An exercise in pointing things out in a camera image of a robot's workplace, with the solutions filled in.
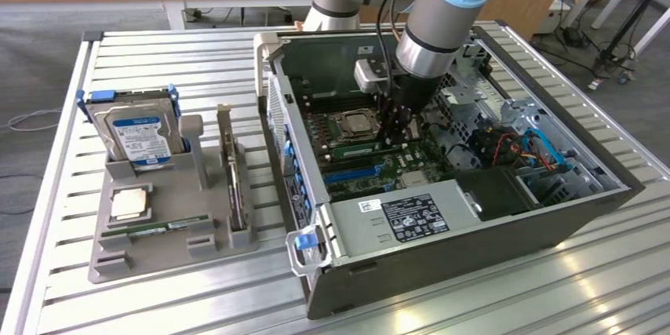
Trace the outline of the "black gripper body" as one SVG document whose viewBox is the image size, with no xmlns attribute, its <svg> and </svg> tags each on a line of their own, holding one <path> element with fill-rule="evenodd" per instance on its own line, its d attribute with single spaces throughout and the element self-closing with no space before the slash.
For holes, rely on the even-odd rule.
<svg viewBox="0 0 670 335">
<path fill-rule="evenodd" d="M 438 92 L 444 77 L 418 78 L 410 74 L 396 75 L 392 98 L 398 107 L 422 112 Z"/>
</svg>

